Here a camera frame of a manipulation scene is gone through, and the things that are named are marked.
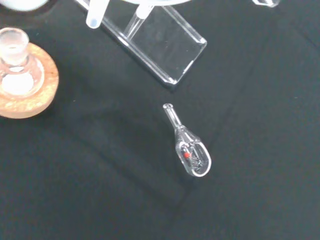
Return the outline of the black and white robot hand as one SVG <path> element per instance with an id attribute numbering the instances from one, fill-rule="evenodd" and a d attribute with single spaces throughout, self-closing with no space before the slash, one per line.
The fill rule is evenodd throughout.
<path id="1" fill-rule="evenodd" d="M 151 5 L 151 6 L 172 6 L 172 5 L 179 5 L 190 0 L 124 0 L 125 2 L 135 4 L 135 5 Z"/>

